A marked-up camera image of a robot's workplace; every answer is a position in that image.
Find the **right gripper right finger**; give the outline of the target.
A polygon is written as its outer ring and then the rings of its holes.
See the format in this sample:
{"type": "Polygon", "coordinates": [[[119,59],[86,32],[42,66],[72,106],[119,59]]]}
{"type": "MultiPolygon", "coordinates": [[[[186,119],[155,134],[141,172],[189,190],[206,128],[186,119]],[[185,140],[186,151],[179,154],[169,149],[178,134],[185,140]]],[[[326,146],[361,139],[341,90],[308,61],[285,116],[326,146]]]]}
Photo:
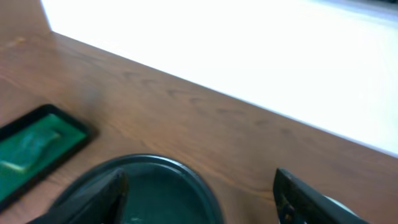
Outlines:
{"type": "Polygon", "coordinates": [[[280,224],[367,224],[347,206],[278,168],[273,194],[280,224]]]}

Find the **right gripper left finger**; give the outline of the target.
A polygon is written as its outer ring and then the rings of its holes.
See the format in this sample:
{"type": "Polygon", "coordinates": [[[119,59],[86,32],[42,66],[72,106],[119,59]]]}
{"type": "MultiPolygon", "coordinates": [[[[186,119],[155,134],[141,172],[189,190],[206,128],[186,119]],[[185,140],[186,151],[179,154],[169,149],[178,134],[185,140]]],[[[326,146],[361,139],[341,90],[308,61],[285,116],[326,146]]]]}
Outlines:
{"type": "Polygon", "coordinates": [[[28,224],[122,223],[128,193],[127,175],[117,169],[28,224]]]}

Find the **pale green plate front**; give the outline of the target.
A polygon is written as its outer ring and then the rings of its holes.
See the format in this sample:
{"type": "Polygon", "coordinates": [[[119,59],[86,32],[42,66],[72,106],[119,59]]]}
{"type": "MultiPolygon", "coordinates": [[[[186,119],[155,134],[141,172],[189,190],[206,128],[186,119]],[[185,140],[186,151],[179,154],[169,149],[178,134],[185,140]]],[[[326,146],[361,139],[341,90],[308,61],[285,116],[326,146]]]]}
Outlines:
{"type": "Polygon", "coordinates": [[[356,217],[359,218],[359,216],[357,214],[354,213],[354,211],[352,211],[350,208],[348,208],[346,205],[342,204],[341,202],[324,195],[325,198],[327,198],[328,200],[330,200],[331,202],[335,203],[336,205],[338,205],[339,207],[341,207],[342,209],[346,210],[347,212],[350,212],[351,214],[355,215],[356,217]]]}

